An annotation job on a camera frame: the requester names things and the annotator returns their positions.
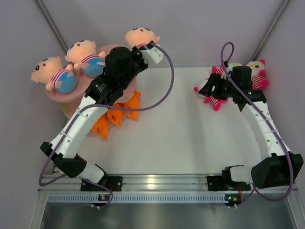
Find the white pink plush face down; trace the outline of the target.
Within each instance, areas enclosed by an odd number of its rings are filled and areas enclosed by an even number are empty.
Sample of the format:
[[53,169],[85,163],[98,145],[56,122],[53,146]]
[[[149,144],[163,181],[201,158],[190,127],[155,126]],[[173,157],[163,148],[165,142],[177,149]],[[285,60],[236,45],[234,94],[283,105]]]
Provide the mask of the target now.
[[193,89],[194,91],[201,97],[203,98],[203,103],[204,104],[208,104],[208,103],[212,103],[213,105],[213,109],[215,111],[218,111],[222,104],[228,102],[228,98],[226,100],[219,100],[219,99],[215,99],[214,97],[210,96],[210,97],[206,97],[202,94],[199,93],[199,91],[205,86],[205,84],[207,83],[208,78],[204,79],[201,83],[199,83],[197,86],[195,86]]

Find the boy plush black hair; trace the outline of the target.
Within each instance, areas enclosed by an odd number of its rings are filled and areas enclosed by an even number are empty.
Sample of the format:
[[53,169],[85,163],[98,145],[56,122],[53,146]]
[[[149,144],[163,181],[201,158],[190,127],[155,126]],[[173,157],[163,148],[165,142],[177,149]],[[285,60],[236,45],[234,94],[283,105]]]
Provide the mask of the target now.
[[59,56],[40,61],[32,70],[30,79],[45,85],[45,89],[49,92],[55,90],[61,94],[69,94],[77,85],[73,66],[68,64],[64,68]]

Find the boy plush red dot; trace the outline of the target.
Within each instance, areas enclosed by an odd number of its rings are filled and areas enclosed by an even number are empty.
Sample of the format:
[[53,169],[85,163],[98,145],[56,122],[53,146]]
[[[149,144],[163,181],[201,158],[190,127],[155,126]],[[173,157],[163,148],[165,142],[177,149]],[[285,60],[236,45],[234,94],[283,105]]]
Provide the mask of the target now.
[[148,44],[151,41],[157,44],[159,40],[160,36],[155,35],[152,30],[145,27],[134,28],[125,35],[125,41],[129,47],[137,46],[140,50],[149,49]]

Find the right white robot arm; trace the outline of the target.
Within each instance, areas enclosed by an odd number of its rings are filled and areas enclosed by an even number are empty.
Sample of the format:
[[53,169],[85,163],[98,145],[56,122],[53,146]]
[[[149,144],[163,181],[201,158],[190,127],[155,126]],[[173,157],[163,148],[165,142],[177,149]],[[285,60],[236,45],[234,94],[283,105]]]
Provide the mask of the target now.
[[222,183],[234,189],[240,182],[256,188],[288,186],[293,184],[304,160],[293,154],[281,140],[271,118],[263,92],[253,89],[252,70],[248,66],[227,68],[223,74],[211,73],[194,90],[205,98],[225,101],[232,98],[246,118],[259,146],[261,161],[255,166],[230,166],[222,171]]

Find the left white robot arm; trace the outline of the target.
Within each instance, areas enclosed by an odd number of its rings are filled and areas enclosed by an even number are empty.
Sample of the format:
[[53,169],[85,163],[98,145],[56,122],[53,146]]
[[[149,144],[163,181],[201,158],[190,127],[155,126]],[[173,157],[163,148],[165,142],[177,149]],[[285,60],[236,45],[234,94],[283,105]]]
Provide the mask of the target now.
[[123,96],[138,73],[148,68],[145,54],[146,50],[137,47],[113,48],[105,57],[102,74],[91,81],[72,118],[52,141],[42,143],[41,150],[68,177],[89,180],[99,191],[107,187],[107,173],[81,158],[77,151],[108,106]]

